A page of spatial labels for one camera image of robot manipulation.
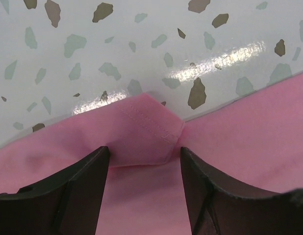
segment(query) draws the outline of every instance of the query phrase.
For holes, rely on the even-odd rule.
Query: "stitching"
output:
[[[128,114],[126,111],[124,111],[123,109],[120,109],[124,114],[126,114],[130,119],[132,119],[133,121],[135,121],[136,123],[138,123],[140,126],[144,127],[146,130],[148,130],[150,133],[152,133],[154,136],[156,136],[157,138],[165,141],[168,144],[173,144],[170,143],[169,141],[165,140],[164,138],[161,138],[160,136],[156,135],[154,132],[152,132],[150,129],[148,129],[146,126],[142,125],[141,123],[139,123],[136,119],[134,119],[133,117],[130,116],[130,114]]]
[[[149,120],[150,122],[152,122],[153,124],[155,124],[156,127],[158,127],[160,130],[162,130],[162,131],[168,133],[168,135],[173,135],[174,137],[178,138],[177,135],[175,135],[175,134],[173,134],[173,133],[171,133],[171,132],[165,130],[165,129],[162,128],[160,125],[158,125],[158,124],[155,123],[153,120],[151,120],[148,116],[144,115],[142,112],[140,112],[140,111],[138,111],[137,109],[135,109],[133,106],[130,105],[130,107],[131,107],[134,111],[138,112],[138,113],[139,113],[141,116],[143,116],[145,119],[147,119],[147,120]]]

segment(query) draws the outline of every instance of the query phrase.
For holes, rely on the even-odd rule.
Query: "terrazzo pattern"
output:
[[[0,0],[0,147],[142,92],[192,119],[303,71],[303,0]]]

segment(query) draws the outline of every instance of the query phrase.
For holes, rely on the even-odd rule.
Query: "brown speckle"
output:
[[[202,104],[205,104],[205,101],[206,101],[205,86],[202,83],[201,79],[198,77],[194,80],[194,85],[191,89],[187,104],[192,109],[196,109],[200,107]]]
[[[104,91],[104,92],[102,93],[100,101],[105,101],[105,102],[108,101],[108,94],[107,94],[107,91]]]
[[[58,27],[58,23],[60,21],[60,6],[58,3],[55,3],[51,0],[47,0],[45,3],[45,9],[48,15],[49,20],[51,21],[51,25],[55,28]]]
[[[35,9],[37,7],[37,0],[24,0],[28,9]]]
[[[45,127],[45,125],[43,123],[38,123],[33,126],[33,132],[39,131],[40,129],[43,129],[44,127]]]
[[[190,0],[189,11],[201,13],[210,4],[210,0]]]
[[[285,55],[285,45],[284,45],[284,40],[281,39],[277,44],[276,44],[276,47],[275,47],[275,53],[278,55],[278,56],[283,56]]]
[[[223,24],[226,24],[227,21],[229,19],[229,14],[219,14],[216,18],[214,18],[214,20],[212,21],[212,26],[214,26],[215,28],[218,28],[220,26],[222,26]]]
[[[96,11],[94,12],[93,22],[97,23],[100,20],[103,20],[113,12],[113,5],[102,2],[98,5]]]
[[[179,36],[181,37],[181,38],[185,38],[186,37],[186,35],[185,35],[185,33],[183,33],[182,31],[181,31],[181,29],[177,29],[177,32],[178,32],[178,34],[179,34]]]
[[[215,68],[221,70],[221,66],[219,64],[215,64]]]

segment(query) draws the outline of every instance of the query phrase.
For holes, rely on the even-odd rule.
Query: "pink cloth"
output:
[[[97,234],[190,235],[181,146],[248,184],[303,188],[303,74],[186,124],[147,94],[68,118],[0,150],[0,193],[16,192],[101,145],[115,167]]]

